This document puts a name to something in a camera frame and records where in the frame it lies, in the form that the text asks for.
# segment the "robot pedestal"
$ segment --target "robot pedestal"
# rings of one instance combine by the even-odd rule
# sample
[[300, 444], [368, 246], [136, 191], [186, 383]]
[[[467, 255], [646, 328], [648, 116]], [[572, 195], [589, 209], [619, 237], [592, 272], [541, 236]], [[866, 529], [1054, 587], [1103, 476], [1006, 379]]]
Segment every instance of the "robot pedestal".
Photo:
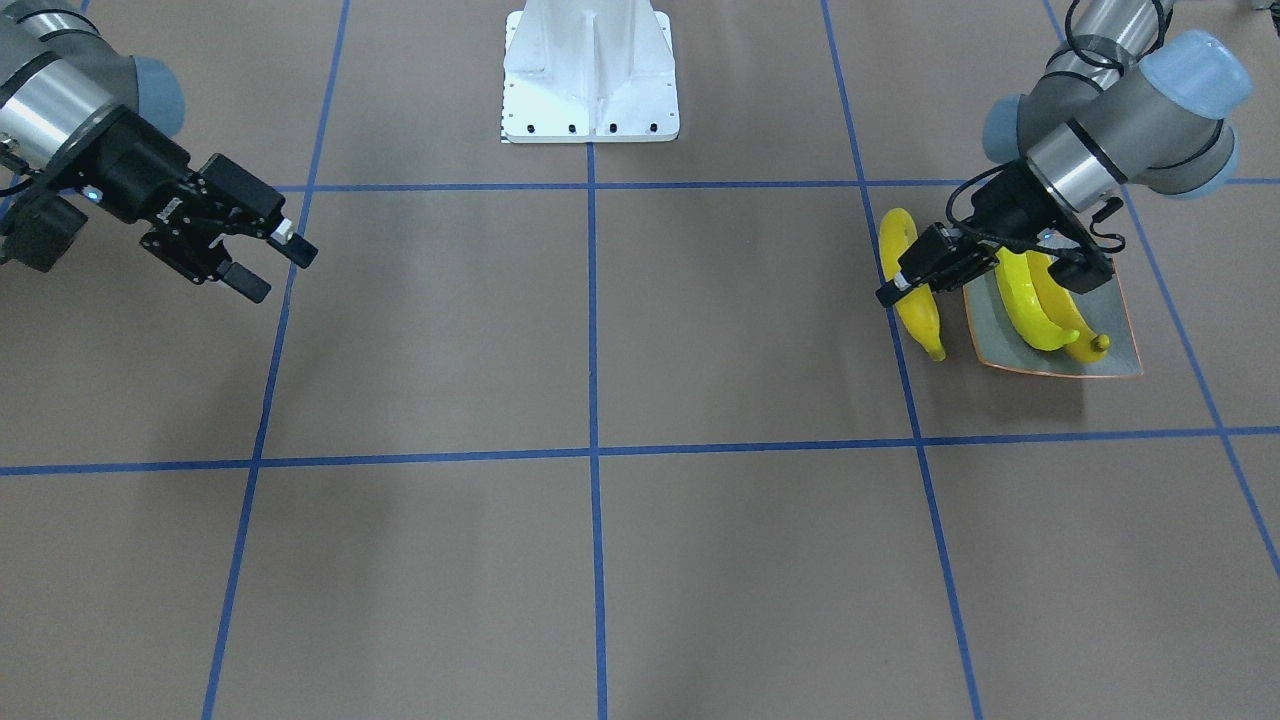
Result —
[[649, 0], [529, 0], [507, 18], [504, 142], [680, 135], [671, 18]]

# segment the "cable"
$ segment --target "cable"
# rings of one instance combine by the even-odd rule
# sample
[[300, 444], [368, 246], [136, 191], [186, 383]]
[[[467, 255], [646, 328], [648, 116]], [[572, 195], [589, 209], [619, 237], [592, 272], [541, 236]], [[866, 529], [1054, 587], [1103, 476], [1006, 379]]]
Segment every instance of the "cable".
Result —
[[27, 179], [19, 182], [18, 184], [0, 190], [0, 197], [12, 197], [14, 195], [18, 195], [19, 192], [31, 187], [33, 182], [36, 182], [36, 176], [27, 176]]
[[[1151, 55], [1156, 50], [1165, 46], [1165, 36], [1169, 33], [1169, 26], [1174, 19], [1172, 12], [1165, 15], [1165, 4], [1162, 0], [1151, 0], [1151, 4], [1156, 8], [1156, 40], [1151, 44], [1146, 51], [1138, 55], [1138, 59], [1143, 59]], [[1075, 56], [1080, 59], [1082, 63], [1100, 68], [1103, 70], [1116, 70], [1120, 76], [1124, 76], [1125, 67], [1119, 60], [1094, 60], [1085, 55], [1084, 49], [1080, 47], [1079, 42], [1075, 40], [1075, 31], [1073, 26], [1073, 18], [1075, 17], [1075, 9], [1080, 5], [1080, 0], [1071, 0], [1071, 5], [1066, 9], [1066, 20], [1062, 24], [1062, 35], [1066, 36], [1066, 45], [1075, 53]]]
[[1018, 240], [1018, 238], [1012, 238], [1012, 237], [1001, 237], [998, 234], [993, 234], [993, 233], [989, 233], [989, 232], [986, 232], [986, 231], [980, 231], [980, 229], [970, 225], [968, 222], [961, 222], [961, 220], [956, 219], [956, 215], [955, 215], [955, 204], [956, 204], [956, 200], [960, 197], [960, 195], [963, 195], [964, 191], [966, 191], [970, 187], [978, 184], [983, 179], [989, 178], [991, 176], [995, 176], [995, 174], [997, 174], [997, 173], [1007, 169], [1010, 165], [1012, 165], [1012, 163], [1005, 163], [1004, 165], [996, 165], [995, 168], [983, 170], [982, 173], [974, 176], [973, 178], [969, 178], [965, 182], [960, 183], [960, 187], [955, 188], [955, 191], [951, 193], [951, 196], [947, 197], [947, 206], [946, 206], [947, 222], [951, 223], [956, 229], [959, 229], [960, 232], [963, 232], [963, 233], [965, 233], [965, 234], [968, 234], [970, 237], [975, 237], [978, 240], [984, 240], [987, 242], [991, 242], [993, 245], [998, 245], [1001, 247], [1007, 247], [1007, 249], [1012, 250], [1014, 252], [1028, 252], [1028, 251], [1030, 251], [1030, 252], [1042, 252], [1044, 255], [1052, 255], [1053, 258], [1068, 258], [1069, 255], [1071, 255], [1070, 250], [1061, 249], [1061, 247], [1044, 247], [1043, 245], [1041, 245], [1041, 243], [1038, 243], [1036, 241]]
[[1125, 241], [1125, 238], [1124, 238], [1123, 234], [1120, 234], [1117, 232], [1100, 233], [1097, 231], [1097, 225], [1098, 225], [1097, 220], [1089, 223], [1089, 232], [1093, 234], [1093, 237], [1102, 237], [1102, 238], [1106, 238], [1106, 240], [1114, 240], [1114, 241], [1116, 241], [1116, 243], [1114, 246], [1111, 246], [1111, 247], [1103, 247], [1103, 246], [1098, 245], [1098, 250], [1101, 250], [1102, 252], [1106, 252], [1107, 255], [1115, 255], [1116, 252], [1120, 252], [1121, 250], [1125, 249], [1125, 245], [1128, 245], [1128, 241]]

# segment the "blue grid line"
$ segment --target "blue grid line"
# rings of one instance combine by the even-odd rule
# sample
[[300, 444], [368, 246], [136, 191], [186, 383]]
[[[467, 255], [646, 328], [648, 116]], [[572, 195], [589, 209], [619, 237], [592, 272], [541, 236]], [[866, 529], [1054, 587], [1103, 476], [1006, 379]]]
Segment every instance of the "blue grid line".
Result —
[[[1062, 33], [1062, 26], [1057, 22], [1057, 15], [1053, 13], [1053, 6], [1050, 5], [1048, 0], [1042, 0], [1044, 4], [1044, 12], [1048, 14], [1050, 22], [1053, 24], [1053, 31], [1057, 33], [1060, 41], [1066, 40]], [[1165, 282], [1165, 274], [1160, 269], [1160, 263], [1156, 261], [1156, 252], [1147, 240], [1147, 229], [1142, 224], [1142, 218], [1138, 217], [1138, 209], [1133, 204], [1133, 196], [1129, 193], [1128, 187], [1120, 188], [1124, 196], [1125, 204], [1129, 206], [1129, 219], [1133, 220], [1134, 228], [1138, 231], [1138, 240], [1142, 242], [1143, 252], [1147, 255], [1147, 261], [1151, 263], [1151, 270], [1156, 275], [1156, 284], [1160, 287], [1160, 295], [1165, 300], [1165, 306], [1169, 309], [1169, 316], [1174, 322], [1174, 328], [1178, 331], [1178, 338], [1183, 343], [1183, 350], [1187, 352], [1187, 360], [1190, 363], [1192, 373], [1196, 375], [1196, 382], [1199, 384], [1201, 395], [1204, 397], [1204, 405], [1208, 407], [1210, 416], [1213, 419], [1213, 427], [1217, 430], [1217, 436], [1222, 442], [1222, 450], [1226, 452], [1226, 459], [1231, 464], [1231, 471], [1235, 473], [1235, 482], [1240, 486], [1240, 493], [1244, 496], [1244, 502], [1249, 509], [1249, 514], [1253, 516], [1253, 524], [1257, 525], [1258, 536], [1262, 538], [1262, 546], [1266, 548], [1267, 557], [1271, 560], [1271, 569], [1275, 571], [1276, 577], [1280, 578], [1280, 555], [1276, 553], [1275, 542], [1271, 539], [1271, 533], [1267, 530], [1266, 520], [1262, 518], [1262, 511], [1258, 509], [1257, 500], [1253, 497], [1253, 489], [1249, 487], [1249, 480], [1244, 474], [1244, 468], [1240, 465], [1239, 457], [1235, 455], [1235, 447], [1231, 445], [1230, 432], [1226, 429], [1226, 424], [1222, 423], [1222, 415], [1219, 413], [1217, 402], [1213, 400], [1213, 392], [1208, 387], [1208, 380], [1204, 377], [1204, 372], [1201, 368], [1199, 359], [1196, 355], [1196, 348], [1192, 347], [1190, 334], [1187, 332], [1187, 327], [1183, 324], [1183, 318], [1178, 313], [1178, 305], [1174, 302], [1174, 296], [1169, 291], [1169, 283]]]
[[[600, 457], [631, 457], [654, 455], [722, 455], [733, 452], [797, 452], [829, 450], [877, 450], [892, 447], [914, 447], [916, 442], [925, 447], [984, 446], [984, 445], [1039, 445], [1060, 442], [1112, 442], [1130, 439], [1167, 439], [1217, 437], [1217, 428], [1170, 428], [1148, 430], [1101, 430], [1080, 433], [1030, 433], [1030, 434], [989, 434], [989, 436], [922, 436], [902, 438], [859, 438], [859, 439], [819, 439], [819, 441], [777, 441], [777, 442], [726, 442], [726, 443], [685, 443], [685, 445], [620, 445], [600, 446], [595, 452]], [[1280, 436], [1280, 425], [1257, 425], [1226, 428], [1230, 436]], [[566, 457], [590, 457], [590, 447], [553, 447], [545, 450], [476, 450], [453, 452], [407, 452], [389, 455], [321, 455], [298, 457], [262, 457], [256, 461], [259, 468], [346, 468], [356, 465], [426, 465], [436, 462], [488, 462], [511, 460], [554, 460]], [[239, 460], [186, 460], [157, 462], [96, 462], [82, 465], [14, 465], [0, 466], [0, 477], [38, 477], [38, 475], [93, 475], [113, 473], [164, 473], [174, 470], [244, 470], [255, 465], [252, 459]]]
[[[302, 199], [302, 210], [298, 213], [298, 232], [306, 233], [307, 220], [311, 217], [311, 199], [314, 196], [316, 176], [320, 172], [320, 155], [324, 150], [325, 128], [329, 123], [329, 109], [333, 105], [334, 86], [338, 81], [338, 67], [342, 63], [342, 46], [347, 35], [347, 19], [351, 14], [351, 0], [342, 0], [342, 9], [338, 15], [338, 31], [334, 37], [333, 58], [329, 65], [329, 79], [325, 86], [324, 101], [320, 105], [320, 118], [316, 123], [315, 146], [311, 150], [311, 168], [307, 173], [307, 192]], [[253, 457], [244, 482], [244, 498], [241, 503], [239, 524], [236, 529], [236, 546], [232, 551], [230, 569], [227, 575], [227, 593], [223, 597], [223, 612], [218, 623], [218, 638], [214, 642], [214, 657], [209, 667], [209, 684], [205, 688], [205, 703], [201, 711], [201, 720], [211, 720], [214, 716], [214, 703], [218, 700], [218, 684], [221, 679], [223, 657], [227, 651], [227, 638], [230, 633], [232, 612], [236, 607], [236, 591], [239, 585], [239, 570], [244, 559], [244, 544], [248, 538], [248, 524], [253, 511], [253, 496], [257, 491], [259, 470], [262, 466], [262, 450], [266, 445], [266, 433], [271, 421], [271, 402], [275, 397], [275, 382], [280, 372], [280, 357], [284, 352], [284, 336], [289, 325], [289, 305], [293, 297], [293, 283], [297, 278], [297, 266], [289, 266], [289, 278], [284, 284], [284, 299], [280, 304], [280, 318], [275, 332], [275, 343], [271, 350], [271, 365], [266, 377], [266, 388], [262, 391], [262, 418], [259, 423], [257, 437], [253, 441]]]
[[[858, 146], [858, 128], [854, 124], [854, 113], [849, 102], [849, 90], [845, 83], [845, 72], [840, 61], [840, 49], [836, 42], [836, 29], [831, 19], [831, 6], [827, 0], [820, 0], [823, 23], [827, 28], [827, 42], [831, 45], [831, 61], [836, 70], [836, 86], [840, 90], [840, 102], [845, 113], [845, 127], [849, 131], [849, 147], [854, 156], [854, 169], [860, 183], [859, 191], [863, 199], [863, 211], [867, 215], [867, 229], [876, 255], [877, 277], [883, 277], [883, 266], [879, 261], [879, 242], [876, 232], [876, 213], [872, 209], [870, 192], [867, 186], [867, 173], [863, 168], [863, 156]], [[946, 534], [942, 528], [942, 515], [938, 511], [937, 496], [933, 491], [933, 477], [929, 471], [929, 459], [922, 442], [920, 420], [915, 411], [915, 396], [911, 392], [911, 378], [906, 368], [906, 357], [902, 352], [902, 338], [897, 332], [897, 323], [892, 311], [886, 310], [890, 334], [893, 340], [893, 354], [897, 357], [899, 377], [902, 382], [902, 395], [906, 402], [908, 418], [911, 421], [911, 438], [915, 445], [915, 457], [920, 466], [920, 479], [924, 484], [924, 497], [929, 505], [929, 519], [933, 525], [933, 539], [938, 550], [938, 562], [942, 566], [942, 580], [947, 591], [947, 603], [951, 609], [951, 623], [956, 634], [956, 648], [960, 652], [960, 662], [964, 666], [965, 687], [969, 691], [969, 705], [973, 710], [974, 720], [982, 720], [982, 700], [978, 693], [978, 680], [973, 670], [973, 660], [969, 655], [969, 639], [964, 629], [964, 616], [960, 611], [960, 598], [956, 592], [955, 575], [951, 571], [951, 553], [947, 551]]]
[[902, 179], [864, 179], [860, 183], [867, 187], [957, 187], [968, 182], [966, 179], [947, 178], [902, 178]]
[[[596, 182], [595, 190], [721, 190], [721, 188], [819, 188], [819, 187], [956, 187], [963, 178], [887, 178], [887, 179], [801, 179], [801, 181], [669, 181]], [[1231, 178], [1228, 184], [1280, 184], [1280, 178]], [[278, 184], [278, 192], [500, 192], [500, 191], [582, 191], [585, 182], [470, 182], [470, 183], [330, 183]]]
[[1125, 439], [1169, 439], [1192, 437], [1217, 437], [1216, 428], [1175, 428], [1167, 430], [1102, 430], [1093, 433], [1033, 433], [1009, 436], [952, 436], [925, 437], [920, 442], [929, 447], [955, 447], [973, 445], [1042, 445], [1053, 442], [1111, 442]]
[[325, 457], [275, 457], [259, 462], [262, 468], [348, 468], [353, 465], [426, 465], [434, 462], [488, 462], [506, 460], [552, 460], [588, 457], [586, 447], [552, 450], [495, 450], [471, 452], [416, 452], [397, 455], [332, 455]]
[[804, 450], [872, 450], [883, 447], [915, 447], [914, 438], [823, 439], [797, 442], [744, 442], [708, 445], [631, 445], [602, 447], [602, 457], [634, 457], [637, 455], [718, 455], [728, 452], [796, 452]]
[[739, 190], [788, 187], [858, 187], [854, 179], [835, 181], [676, 181], [676, 182], [600, 182], [598, 190]]
[[604, 519], [600, 505], [599, 292], [596, 265], [595, 145], [586, 145], [588, 427], [591, 459], [591, 557], [595, 579], [595, 712], [609, 717], [608, 644], [604, 618]]
[[1226, 428], [1229, 436], [1280, 436], [1280, 425], [1262, 425], [1253, 428]]
[[457, 182], [315, 184], [314, 192], [500, 192], [517, 190], [586, 190], [585, 182]]
[[246, 470], [250, 460], [179, 460], [173, 462], [90, 462], [83, 465], [18, 465], [0, 468], [0, 478], [33, 475], [105, 475], [110, 473], [168, 473], [173, 470]]

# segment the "robotic arm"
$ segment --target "robotic arm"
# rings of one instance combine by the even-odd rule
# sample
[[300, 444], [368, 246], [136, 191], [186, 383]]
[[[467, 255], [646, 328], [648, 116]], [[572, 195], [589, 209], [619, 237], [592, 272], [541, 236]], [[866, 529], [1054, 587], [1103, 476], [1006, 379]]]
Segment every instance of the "robotic arm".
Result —
[[122, 58], [63, 0], [17, 0], [0, 17], [0, 164], [23, 178], [0, 218], [0, 264], [49, 272], [87, 217], [78, 192], [124, 223], [146, 220], [142, 247], [196, 284], [223, 282], [253, 302], [270, 286], [223, 241], [257, 237], [306, 268], [316, 249], [283, 214], [284, 197], [223, 155], [198, 172], [166, 133], [182, 92], [163, 63]]
[[[1172, 0], [1094, 0], [1079, 20], [1068, 10], [1068, 40], [1030, 95], [992, 109], [983, 131], [987, 156], [1001, 165], [963, 184], [947, 201], [947, 222], [928, 227], [901, 258], [902, 270], [876, 296], [888, 307], [928, 284], [950, 291], [996, 264], [996, 250], [1056, 258], [1050, 274], [1084, 293], [1111, 279], [1119, 234], [1094, 224], [1124, 202], [1129, 182], [1192, 199], [1226, 182], [1239, 160], [1230, 111], [1253, 90], [1243, 65], [1216, 38], [1188, 31], [1164, 44]], [[954, 205], [979, 181], [973, 214]], [[1076, 218], [1102, 204], [1088, 229]], [[1046, 247], [1055, 229], [1074, 247]], [[1117, 241], [1100, 246], [1094, 237]]]

